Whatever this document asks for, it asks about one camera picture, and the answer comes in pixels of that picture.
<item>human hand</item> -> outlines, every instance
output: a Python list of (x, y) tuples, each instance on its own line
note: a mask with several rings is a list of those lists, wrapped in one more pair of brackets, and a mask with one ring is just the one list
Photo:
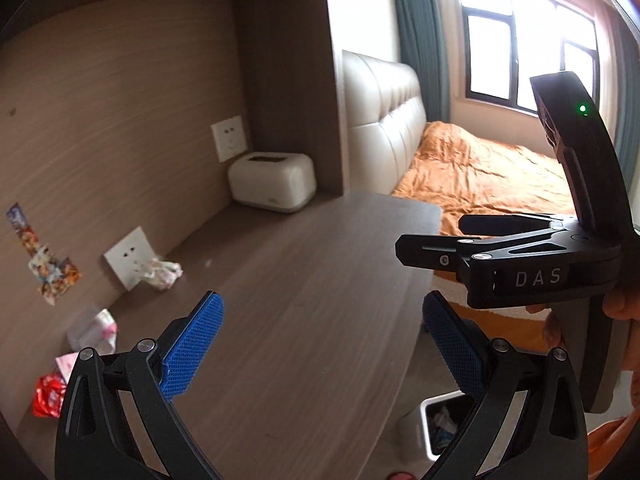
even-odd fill
[[(531, 305), (527, 311), (534, 314), (546, 308), (548, 305)], [(622, 369), (635, 372), (631, 387), (632, 402), (634, 406), (640, 406), (640, 286), (612, 290), (605, 296), (602, 310), (612, 319), (631, 320)], [(551, 312), (546, 316), (542, 335), (549, 348), (564, 346), (560, 322)]]

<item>electrical outlet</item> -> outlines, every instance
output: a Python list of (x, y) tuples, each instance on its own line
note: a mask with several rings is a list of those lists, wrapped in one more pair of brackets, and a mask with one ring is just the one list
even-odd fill
[(124, 287), (131, 290), (140, 282), (140, 265), (156, 254), (142, 227), (138, 227), (105, 252), (104, 257)]
[(213, 138), (216, 141), (218, 160), (224, 162), (247, 150), (246, 137), (242, 127), (242, 117), (235, 116), (212, 124)]

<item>screw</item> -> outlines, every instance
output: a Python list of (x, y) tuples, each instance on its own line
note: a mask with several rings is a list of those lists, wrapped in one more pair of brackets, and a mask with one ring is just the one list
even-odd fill
[(494, 339), (494, 341), (492, 342), (492, 346), (498, 351), (498, 352), (507, 352), (509, 350), (509, 343), (507, 343), (504, 339)]
[(81, 361), (88, 361), (93, 356), (94, 356), (94, 350), (92, 348), (83, 348), (79, 353), (79, 357)]
[(554, 357), (558, 361), (566, 361), (566, 351), (562, 348), (554, 348)]
[(143, 339), (138, 343), (138, 350), (141, 352), (151, 352), (156, 346), (156, 342), (153, 339)]

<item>upholstered headboard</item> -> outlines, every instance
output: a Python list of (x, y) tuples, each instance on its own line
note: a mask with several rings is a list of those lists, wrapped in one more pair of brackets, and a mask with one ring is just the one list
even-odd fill
[(414, 70), (344, 52), (351, 189), (389, 194), (411, 164), (426, 125)]

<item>window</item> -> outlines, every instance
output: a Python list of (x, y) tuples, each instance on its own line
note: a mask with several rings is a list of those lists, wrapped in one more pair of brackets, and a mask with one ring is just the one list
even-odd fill
[(598, 104), (593, 20), (554, 0), (461, 0), (466, 96), (536, 110), (529, 78), (571, 70)]

